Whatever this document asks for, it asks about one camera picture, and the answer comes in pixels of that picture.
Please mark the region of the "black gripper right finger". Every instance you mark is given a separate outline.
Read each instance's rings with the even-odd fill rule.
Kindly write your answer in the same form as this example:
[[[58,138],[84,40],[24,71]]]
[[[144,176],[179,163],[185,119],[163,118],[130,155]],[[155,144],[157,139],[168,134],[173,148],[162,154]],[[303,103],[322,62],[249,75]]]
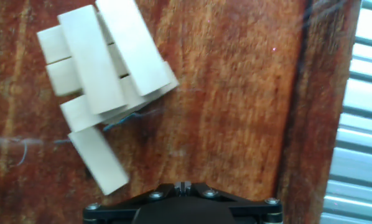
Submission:
[[[219,202],[236,217],[254,217],[257,223],[282,223],[282,203],[276,198],[251,201],[208,186],[206,183],[184,182],[184,195]]]

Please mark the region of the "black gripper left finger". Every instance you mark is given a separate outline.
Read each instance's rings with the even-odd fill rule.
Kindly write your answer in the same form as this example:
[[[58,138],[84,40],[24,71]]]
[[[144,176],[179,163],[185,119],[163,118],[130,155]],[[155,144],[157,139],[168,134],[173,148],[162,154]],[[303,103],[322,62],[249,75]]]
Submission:
[[[140,194],[115,205],[92,203],[83,209],[83,224],[132,223],[144,205],[180,196],[181,182],[160,184],[156,189]]]

